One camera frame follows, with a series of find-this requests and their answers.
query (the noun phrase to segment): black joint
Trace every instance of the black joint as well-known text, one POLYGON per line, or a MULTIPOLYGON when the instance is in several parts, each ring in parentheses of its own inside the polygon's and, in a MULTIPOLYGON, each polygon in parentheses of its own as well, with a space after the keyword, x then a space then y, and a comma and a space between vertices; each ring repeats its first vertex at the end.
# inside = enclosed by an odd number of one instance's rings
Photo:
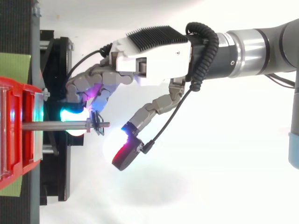
POLYGON ((122 128, 121 128, 128 136, 133 135, 137 136, 139 134, 139 130, 137 127, 135 127, 131 122, 127 122, 122 128))

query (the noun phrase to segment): white wall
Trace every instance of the white wall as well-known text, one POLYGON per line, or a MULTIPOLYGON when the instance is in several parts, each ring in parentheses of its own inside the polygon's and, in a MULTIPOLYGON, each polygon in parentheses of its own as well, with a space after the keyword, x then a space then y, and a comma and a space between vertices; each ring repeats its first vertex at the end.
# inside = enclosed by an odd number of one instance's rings
MULTIPOLYGON (((191 21, 216 32, 273 27, 297 19, 298 6, 294 0, 41 0, 41 28, 75 43, 75 64, 135 28, 169 24, 183 32, 191 21)), ((166 92, 167 84, 120 86, 102 113, 112 123, 107 135, 166 92)), ((71 152, 71 197, 49 198, 41 223, 297 224, 299 171, 288 163, 292 97, 263 76, 206 80, 150 153, 122 172, 105 160, 107 136, 86 134, 85 146, 71 152)), ((168 117, 155 117, 140 135, 144 142, 168 117)))

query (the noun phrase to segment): robotic hand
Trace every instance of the robotic hand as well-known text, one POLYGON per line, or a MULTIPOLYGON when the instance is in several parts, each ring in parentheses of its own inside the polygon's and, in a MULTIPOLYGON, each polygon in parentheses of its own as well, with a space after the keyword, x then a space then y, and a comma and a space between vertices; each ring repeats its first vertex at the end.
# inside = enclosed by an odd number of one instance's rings
MULTIPOLYGON (((70 79, 66 84, 67 101, 78 103, 94 97, 92 108, 101 112, 119 84, 130 84, 135 79, 140 85, 159 85, 170 79, 169 94, 145 104, 123 126, 128 140, 113 159, 113 164, 124 170, 140 152, 146 154, 151 149, 184 99, 190 92, 199 91, 204 79, 296 70, 298 37, 299 20, 276 28, 217 34, 201 23, 189 23, 186 35, 168 26, 139 29, 113 42, 109 57, 100 64, 70 79), (183 97, 185 83, 190 81, 190 89, 183 97), (156 114, 174 108, 176 110, 163 129, 144 145, 137 138, 139 132, 156 114)), ((289 161, 297 168, 298 111, 299 97, 295 94, 289 161)))

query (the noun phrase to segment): green light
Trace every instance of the green light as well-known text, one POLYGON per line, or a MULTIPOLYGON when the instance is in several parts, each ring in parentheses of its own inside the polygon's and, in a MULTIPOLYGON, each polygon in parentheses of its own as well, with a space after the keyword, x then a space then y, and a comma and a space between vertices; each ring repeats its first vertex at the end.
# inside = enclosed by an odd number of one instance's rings
MULTIPOLYGON (((62 109, 60 112, 60 119, 62 122, 65 121, 82 121, 89 118, 89 111, 84 107, 83 111, 80 113, 72 113, 66 109, 62 109)), ((66 130, 69 134, 73 136, 83 135, 86 130, 66 130)))

